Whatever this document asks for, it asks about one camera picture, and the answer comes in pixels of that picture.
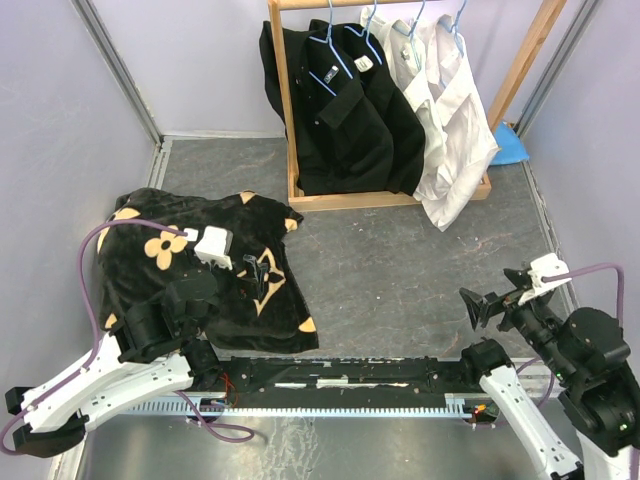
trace wooden clothing rack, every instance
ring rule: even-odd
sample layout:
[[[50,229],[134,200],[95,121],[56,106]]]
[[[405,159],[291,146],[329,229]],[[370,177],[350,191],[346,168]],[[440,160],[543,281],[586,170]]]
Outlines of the wooden clothing rack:
[[[298,181],[298,153],[296,149],[296,135],[293,125],[293,110],[291,107],[291,92],[289,90],[289,73],[284,47],[284,34],[282,32],[283,10],[302,10],[308,8],[328,8],[328,0],[267,0],[269,2],[269,15],[271,17],[271,31],[280,81],[282,106],[284,108],[284,120],[287,130],[287,182],[289,205],[300,212],[312,212],[321,210],[341,210],[350,208],[367,207],[391,207],[397,205],[416,205],[418,202],[413,197],[404,193],[393,194],[391,192],[367,192],[367,193],[343,193],[331,195],[305,196],[296,183]],[[407,3],[421,0],[378,0],[383,3]],[[372,0],[333,0],[334,7],[350,7],[371,5]],[[525,36],[520,50],[511,64],[502,86],[496,98],[489,108],[487,115],[489,127],[492,131],[500,125],[504,114],[509,108],[513,97],[522,84],[529,68],[533,64],[540,47],[549,35],[553,24],[562,11],[566,0],[542,0],[540,9],[536,14],[529,31]],[[484,200],[491,191],[489,176],[485,173],[482,183],[478,186],[472,200]]]

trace hanger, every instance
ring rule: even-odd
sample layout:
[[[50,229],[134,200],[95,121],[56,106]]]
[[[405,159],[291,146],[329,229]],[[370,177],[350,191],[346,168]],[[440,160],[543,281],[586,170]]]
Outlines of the hanger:
[[[418,12],[418,16],[413,21],[413,25],[411,25],[411,28],[409,29],[409,33],[405,33],[402,30],[398,30],[395,25],[393,26],[393,29],[396,32],[404,35],[405,37],[407,37],[409,39],[409,44],[411,45],[411,50],[413,50],[413,58],[416,61],[416,68],[418,70],[420,70],[420,62],[418,60],[418,54],[416,53],[416,47],[413,44],[413,34],[416,31],[416,25],[418,25],[418,20],[420,20],[420,16],[422,15],[422,11],[424,10],[424,6],[426,5],[426,3],[427,3],[427,0],[422,0],[422,6],[420,7],[420,11]]]
[[[356,37],[360,37],[362,38],[364,36],[364,33],[367,32],[367,37],[365,39],[365,42],[367,44],[367,46],[369,47],[369,49],[371,50],[371,52],[373,53],[373,56],[376,57],[376,60],[378,60],[378,63],[380,65],[382,65],[382,59],[380,58],[380,55],[378,55],[378,52],[376,52],[376,49],[373,48],[373,45],[371,45],[371,43],[369,42],[369,27],[371,26],[371,20],[373,19],[373,16],[376,13],[376,9],[378,8],[378,0],[374,0],[373,2],[373,12],[371,12],[371,15],[369,16],[369,19],[367,20],[367,26],[364,30],[362,30],[361,32],[358,32],[355,28],[350,27],[349,25],[347,25],[345,28],[345,30],[349,30],[350,32],[352,32]]]
[[[447,27],[444,23],[442,22],[438,22],[440,25],[442,25],[445,30],[449,33],[453,33],[453,38],[456,42],[456,46],[458,47],[458,51],[460,52],[460,55],[462,55],[464,57],[464,50],[462,49],[462,41],[460,40],[460,35],[458,33],[458,24],[460,23],[460,15],[462,15],[462,12],[464,11],[465,7],[467,6],[467,1],[468,0],[464,0],[462,2],[462,6],[460,7],[460,10],[458,10],[458,13],[456,14],[456,18],[453,21],[453,24],[450,27]]]
[[[331,28],[332,27],[333,27],[333,3],[331,2],[331,0],[329,0],[329,27],[327,28],[327,38],[325,38],[323,40],[323,39],[320,39],[320,38],[309,37],[309,39],[310,40],[314,40],[314,41],[316,41],[318,43],[324,43],[326,45],[329,45],[329,48],[331,49],[331,52],[336,57],[336,59],[338,60],[340,65],[342,65],[342,68],[344,69],[346,74],[349,76],[350,79],[353,80],[353,75],[351,74],[351,72],[349,71],[349,69],[347,68],[345,63],[342,61],[342,58],[340,58],[340,55],[338,54],[338,52],[336,51],[335,47],[333,46],[333,40],[331,39]],[[334,97],[336,96],[336,92],[334,92],[331,89],[331,87],[329,87],[329,85],[327,85],[325,82],[320,80],[317,75],[315,75],[311,71],[309,72],[309,75],[311,75],[311,78],[313,78],[316,82],[318,82],[320,85],[322,85]]]

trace gray floor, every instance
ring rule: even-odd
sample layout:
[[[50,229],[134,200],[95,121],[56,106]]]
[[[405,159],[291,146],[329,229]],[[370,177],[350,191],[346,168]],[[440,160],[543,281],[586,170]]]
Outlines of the gray floor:
[[[174,140],[162,188],[211,199],[253,190],[286,202],[285,159],[284,139]],[[305,214],[285,240],[320,336],[320,349],[302,355],[457,357],[487,336],[513,357],[531,356],[517,332],[473,332],[457,293],[503,293],[504,267],[548,252],[523,167],[493,167],[490,177],[489,199],[444,233],[420,206]]]

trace black jacket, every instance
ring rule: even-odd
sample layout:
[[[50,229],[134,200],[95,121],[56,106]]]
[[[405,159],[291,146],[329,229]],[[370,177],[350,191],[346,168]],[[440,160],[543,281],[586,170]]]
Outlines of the black jacket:
[[[325,37],[328,25],[323,20],[311,20],[309,30],[322,31],[322,37]],[[359,37],[349,27],[358,33],[364,30],[358,24],[334,25],[332,38],[334,44],[358,62],[364,93],[393,138],[393,166],[386,189],[412,195],[420,182],[424,167],[424,128],[391,78],[380,42],[369,35],[369,43],[378,54],[376,57],[366,43],[366,33]]]
[[[324,39],[326,33],[284,29],[299,186],[306,195],[385,190],[393,167],[391,134],[365,96],[353,60],[334,44],[350,79],[329,46],[312,36]],[[263,25],[260,55],[267,98],[284,121],[269,22]]]

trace white wall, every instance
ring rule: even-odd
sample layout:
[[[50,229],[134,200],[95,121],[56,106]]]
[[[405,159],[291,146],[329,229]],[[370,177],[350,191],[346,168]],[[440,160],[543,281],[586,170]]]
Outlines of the white wall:
[[[153,148],[71,2],[0,2],[0,393],[91,347],[76,250],[145,184]],[[44,479],[49,465],[0,454],[0,477]]]
[[[637,0],[601,2],[525,144],[570,266],[624,265],[625,337],[640,373],[638,17]],[[581,305],[615,314],[614,273],[573,283]]]
[[[165,134],[282,132],[264,94],[258,52],[267,0],[94,0],[142,97]],[[430,1],[423,18],[454,14],[461,0]],[[488,109],[541,0],[469,0],[461,20],[469,58]],[[516,96],[515,121],[580,0],[567,6]],[[414,17],[419,3],[379,7],[389,18]],[[357,21],[359,8],[335,9],[334,21]],[[328,10],[285,12],[283,24],[306,29]]]

